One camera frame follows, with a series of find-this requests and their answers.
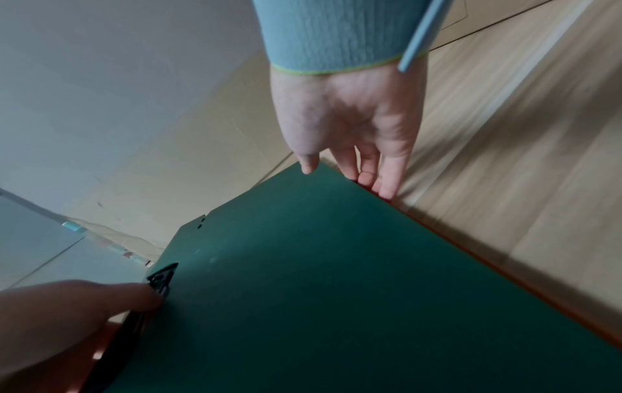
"yellow-green trim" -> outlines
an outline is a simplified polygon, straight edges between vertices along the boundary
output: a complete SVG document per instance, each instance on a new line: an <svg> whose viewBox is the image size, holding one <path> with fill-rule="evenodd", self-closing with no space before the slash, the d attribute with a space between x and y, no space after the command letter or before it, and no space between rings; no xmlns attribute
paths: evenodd
<svg viewBox="0 0 622 393"><path fill-rule="evenodd" d="M428 51L421 52L420 54L416 55L415 59L423 58L427 54L428 54ZM317 75L326 75L326 74L350 73L352 71L359 71L359 70L362 70L362 69L379 67L381 65L393 63L393 62L401 59L403 55L404 55L403 53L400 53L397 56L394 56L394 57L392 57L390 59L381 60L379 62L359 65L357 67L350 67L350 68L344 68L344 69L335 69L335 70L329 70L329 71L295 71L295 70L290 70L290 69L287 69L287 68L283 68L283 67L281 67L279 65L276 65L276 64L274 64L272 62L271 62L271 64L272 64L272 67L274 67L277 70L282 71L284 73L294 74L294 75L308 75L308 76L314 76L315 75L315 76L317 76Z"/></svg>

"gray wall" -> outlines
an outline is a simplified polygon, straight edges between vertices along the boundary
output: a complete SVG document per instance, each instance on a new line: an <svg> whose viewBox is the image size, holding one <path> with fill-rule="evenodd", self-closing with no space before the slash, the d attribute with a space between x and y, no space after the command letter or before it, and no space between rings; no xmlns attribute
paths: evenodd
<svg viewBox="0 0 622 393"><path fill-rule="evenodd" d="M0 188L64 214L260 48L249 0L0 0Z"/></svg>

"hand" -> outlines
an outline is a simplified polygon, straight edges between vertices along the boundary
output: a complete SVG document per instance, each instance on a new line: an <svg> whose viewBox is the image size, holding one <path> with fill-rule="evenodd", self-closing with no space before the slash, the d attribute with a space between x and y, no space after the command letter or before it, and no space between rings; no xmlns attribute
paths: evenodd
<svg viewBox="0 0 622 393"><path fill-rule="evenodd" d="M313 172L319 153L328 148L345 177L393 199L421 125L427 70L427 57L413 62L407 73L398 71L397 63L326 76L273 67L279 125L303 172ZM360 172L354 147L361 155Z"/></svg>
<svg viewBox="0 0 622 393"><path fill-rule="evenodd" d="M0 376L49 359L125 311L156 309L146 284L61 281L0 292Z"/></svg>

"green board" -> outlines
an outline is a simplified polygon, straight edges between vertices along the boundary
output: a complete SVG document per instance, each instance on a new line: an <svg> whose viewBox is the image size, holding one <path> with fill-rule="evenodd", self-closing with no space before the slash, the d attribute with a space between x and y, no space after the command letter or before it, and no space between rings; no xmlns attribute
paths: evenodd
<svg viewBox="0 0 622 393"><path fill-rule="evenodd" d="M620 392L622 353L326 166L184 225L110 392Z"/></svg>

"ribbed cuff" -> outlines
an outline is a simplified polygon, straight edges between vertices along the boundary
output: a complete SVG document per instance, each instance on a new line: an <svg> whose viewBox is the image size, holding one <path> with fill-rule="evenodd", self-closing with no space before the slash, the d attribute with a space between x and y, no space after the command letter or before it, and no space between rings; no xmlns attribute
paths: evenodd
<svg viewBox="0 0 622 393"><path fill-rule="evenodd" d="M430 0L254 0L268 58L324 74L400 58Z"/></svg>

